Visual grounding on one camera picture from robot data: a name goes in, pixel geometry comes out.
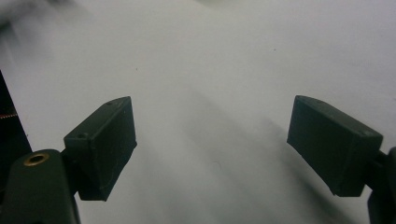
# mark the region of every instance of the table surface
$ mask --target table surface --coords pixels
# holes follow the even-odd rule
[[[307,95],[396,145],[396,2],[75,0],[0,34],[0,67],[34,150],[131,96],[138,146],[82,223],[369,223],[286,144]]]

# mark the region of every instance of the white surface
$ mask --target white surface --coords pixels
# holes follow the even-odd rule
[[[333,197],[285,142],[302,94],[396,145],[394,8],[42,3],[0,35],[0,66],[34,150],[62,150],[99,105],[132,96],[138,147],[106,203],[78,202],[83,223],[369,223],[370,190]]]

